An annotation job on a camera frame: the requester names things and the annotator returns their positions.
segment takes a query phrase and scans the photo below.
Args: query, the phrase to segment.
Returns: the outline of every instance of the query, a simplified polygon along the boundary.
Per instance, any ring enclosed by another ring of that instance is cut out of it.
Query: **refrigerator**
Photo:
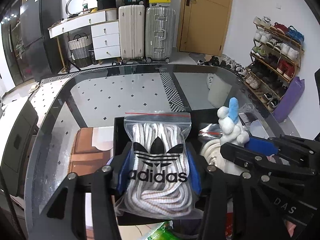
[[[33,78],[28,65],[21,34],[20,6],[22,0],[14,0],[1,21],[1,38],[7,65],[16,86]]]
[[[48,28],[61,20],[61,0],[27,0],[20,7],[22,40],[35,81],[62,69],[56,38]]]

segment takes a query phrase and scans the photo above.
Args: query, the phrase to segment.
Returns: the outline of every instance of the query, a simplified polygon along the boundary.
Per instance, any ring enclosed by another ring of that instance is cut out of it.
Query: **green package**
[[[164,222],[146,240],[179,240],[169,230],[170,222]]]

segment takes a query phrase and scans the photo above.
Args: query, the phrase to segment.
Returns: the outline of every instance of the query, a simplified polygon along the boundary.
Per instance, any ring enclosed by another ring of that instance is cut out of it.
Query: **silver suitcase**
[[[122,59],[144,57],[144,5],[119,7],[119,36]]]
[[[173,47],[176,11],[170,7],[147,8],[146,13],[146,58],[170,62]]]

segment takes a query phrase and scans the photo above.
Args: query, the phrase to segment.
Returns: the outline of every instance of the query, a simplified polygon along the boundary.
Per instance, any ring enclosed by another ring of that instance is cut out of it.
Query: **drawer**
[[[92,41],[94,49],[120,45],[119,33],[94,37]]]
[[[106,14],[104,11],[89,13],[83,16],[79,16],[50,29],[49,30],[50,38],[56,37],[60,34],[67,33],[69,31],[72,31],[84,26],[97,24],[105,21],[106,21]]]
[[[111,46],[100,49],[94,49],[94,55],[96,60],[111,57],[120,57],[120,46]]]
[[[92,37],[99,37],[107,34],[119,33],[119,22],[102,23],[91,26]]]

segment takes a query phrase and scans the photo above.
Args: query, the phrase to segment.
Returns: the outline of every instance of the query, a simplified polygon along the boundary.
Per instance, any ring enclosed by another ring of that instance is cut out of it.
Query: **adidas logo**
[[[161,173],[153,174],[152,167],[153,166],[160,166],[160,167],[166,167],[172,164],[172,162],[176,161],[177,158],[180,156],[181,153],[183,153],[183,144],[180,143],[174,147],[172,147],[169,151],[165,153],[164,151],[164,144],[162,140],[157,137],[150,149],[150,153],[143,147],[140,143],[134,142],[133,143],[133,151],[134,154],[137,155],[138,159],[143,160],[142,162],[145,163],[150,167],[150,170],[147,169],[147,171],[140,171],[137,170],[131,170],[129,172],[129,179],[139,179],[141,181],[149,181],[149,182],[165,182],[165,179],[168,182],[186,182],[188,180],[187,174],[184,172],[181,173],[168,173],[165,174],[164,171]]]

